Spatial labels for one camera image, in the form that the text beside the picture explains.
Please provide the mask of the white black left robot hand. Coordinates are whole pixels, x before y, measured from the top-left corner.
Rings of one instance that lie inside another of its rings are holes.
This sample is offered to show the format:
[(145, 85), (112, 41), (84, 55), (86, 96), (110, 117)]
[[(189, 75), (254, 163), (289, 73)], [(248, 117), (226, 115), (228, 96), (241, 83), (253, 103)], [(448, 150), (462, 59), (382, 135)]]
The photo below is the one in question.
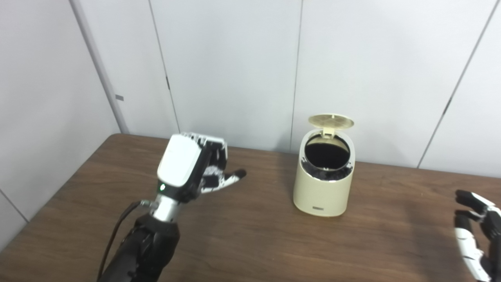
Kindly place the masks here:
[(225, 139), (193, 132), (174, 134), (157, 169), (158, 193), (185, 204), (245, 178), (242, 168), (225, 172), (227, 161)]

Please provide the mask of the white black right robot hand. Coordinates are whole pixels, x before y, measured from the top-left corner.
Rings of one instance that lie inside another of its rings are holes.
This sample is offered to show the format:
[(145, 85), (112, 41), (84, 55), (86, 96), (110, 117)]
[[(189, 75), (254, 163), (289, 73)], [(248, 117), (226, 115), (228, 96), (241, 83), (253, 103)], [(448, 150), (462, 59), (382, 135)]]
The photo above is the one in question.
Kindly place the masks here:
[[(456, 190), (456, 202), (469, 210), (456, 210), (454, 231), (462, 259), (477, 282), (501, 280), (501, 211), (490, 200), (471, 191)], [(488, 253), (481, 250), (471, 227), (479, 223), (489, 240)]]

